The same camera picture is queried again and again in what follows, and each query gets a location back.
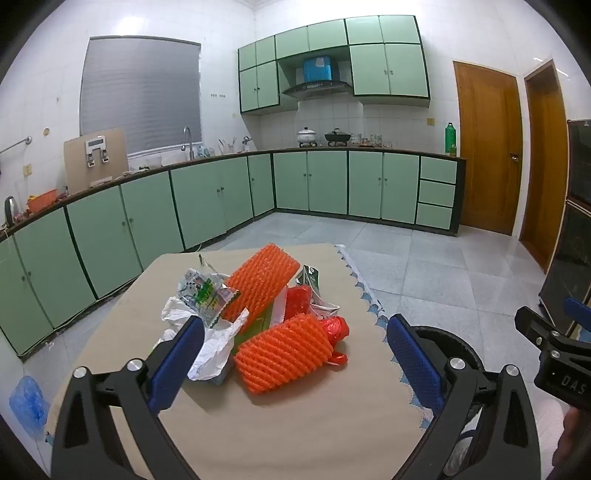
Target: green bottle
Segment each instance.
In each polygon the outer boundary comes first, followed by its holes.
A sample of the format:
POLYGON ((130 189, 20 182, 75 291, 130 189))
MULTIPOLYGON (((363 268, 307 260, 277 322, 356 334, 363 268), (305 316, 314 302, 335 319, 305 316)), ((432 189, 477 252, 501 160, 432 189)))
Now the green bottle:
POLYGON ((453 128, 452 123, 449 122, 445 128, 445 153, 449 153, 449 149, 452 145, 456 145, 456 129, 453 128))

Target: faucet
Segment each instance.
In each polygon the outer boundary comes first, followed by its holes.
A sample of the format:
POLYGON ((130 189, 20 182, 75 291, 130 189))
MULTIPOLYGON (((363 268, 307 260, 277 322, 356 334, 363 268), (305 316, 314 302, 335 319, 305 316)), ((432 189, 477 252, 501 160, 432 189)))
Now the faucet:
POLYGON ((191 140, 191 129, 189 127, 185 127, 183 130, 183 146, 181 147, 181 151, 184 152, 186 150, 184 140, 187 138, 187 133, 189 133, 189 148, 191 149, 189 150, 189 160, 193 161, 195 160, 195 152, 193 151, 193 141, 191 140))

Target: white pot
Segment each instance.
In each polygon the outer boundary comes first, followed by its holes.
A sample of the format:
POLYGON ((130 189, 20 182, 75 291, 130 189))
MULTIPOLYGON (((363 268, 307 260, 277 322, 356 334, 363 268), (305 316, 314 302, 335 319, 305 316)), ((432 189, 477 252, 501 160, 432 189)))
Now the white pot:
POLYGON ((316 132, 314 132, 314 130, 309 130, 308 127, 304 127, 303 130, 300 130, 297 133, 297 141, 299 143, 315 143, 316 132))

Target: green kitchen cabinet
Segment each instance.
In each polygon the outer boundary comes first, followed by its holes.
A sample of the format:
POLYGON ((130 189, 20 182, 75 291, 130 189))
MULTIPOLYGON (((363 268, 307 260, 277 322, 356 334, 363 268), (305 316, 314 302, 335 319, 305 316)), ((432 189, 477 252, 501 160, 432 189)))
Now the green kitchen cabinet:
POLYGON ((417 190, 418 156, 384 153, 382 218, 414 223, 417 190))
POLYGON ((347 214, 347 152, 308 152, 308 199, 313 212, 347 214))
POLYGON ((306 152, 273 154, 277 208, 308 210, 306 152))
POLYGON ((275 208, 271 154, 248 155, 248 170, 251 174, 252 208, 258 216, 275 208))
POLYGON ((14 238, 9 237, 0 243, 0 258, 0 327, 20 355, 49 335, 53 328, 23 270, 14 238))
POLYGON ((346 18, 345 22, 347 23, 349 45, 384 42, 377 16, 346 18))
POLYGON ((421 46, 388 43, 385 49, 390 77, 390 94, 428 97, 427 70, 421 46))
POLYGON ((95 302, 63 209, 27 225, 14 238, 33 290, 54 328, 95 302))
POLYGON ((457 162, 444 158, 421 157, 421 178, 427 180, 456 182, 457 162))
POLYGON ((119 186, 77 200, 67 209, 80 256, 99 298, 142 273, 119 186))
POLYGON ((417 224, 432 226, 435 228, 449 229, 452 222, 452 209, 437 205, 425 205, 419 203, 417 206, 417 224))
POLYGON ((178 219, 187 248, 226 232, 218 170, 214 161, 172 171, 178 219))
POLYGON ((277 59, 283 59, 307 51, 310 51, 310 46, 308 45, 308 27, 295 28, 275 35, 277 59))
POLYGON ((384 44, 352 45, 350 52, 355 95, 389 95, 384 44))
POLYGON ((379 24, 385 43, 420 43, 413 15, 380 15, 379 24))
POLYGON ((256 67, 256 85, 258 107, 279 105, 279 88, 277 86, 277 62, 270 61, 256 67))
POLYGON ((382 205, 382 153, 349 152, 349 214, 379 218, 382 205))
POLYGON ((310 51, 347 45, 347 32, 344 20, 308 25, 310 51))
POLYGON ((255 43, 256 64, 262 65, 275 60, 275 37, 267 37, 255 43))
POLYGON ((238 70, 250 69, 256 66, 256 47, 254 43, 238 49, 238 70))
POLYGON ((168 172, 124 183, 121 193, 144 269, 160 255, 183 251, 168 172))
POLYGON ((246 157, 227 158, 214 163, 222 194, 226 230, 252 218, 251 187, 246 157))
POLYGON ((248 112, 249 110, 258 108, 256 68, 253 67, 240 72, 240 107, 242 112, 248 112))

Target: window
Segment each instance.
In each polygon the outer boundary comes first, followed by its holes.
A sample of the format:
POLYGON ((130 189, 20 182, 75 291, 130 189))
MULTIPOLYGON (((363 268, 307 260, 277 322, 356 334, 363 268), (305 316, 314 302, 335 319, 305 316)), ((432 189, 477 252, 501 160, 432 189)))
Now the window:
POLYGON ((80 134, 123 128, 127 153, 200 142, 201 45, 153 37, 95 37, 86 50, 80 134))

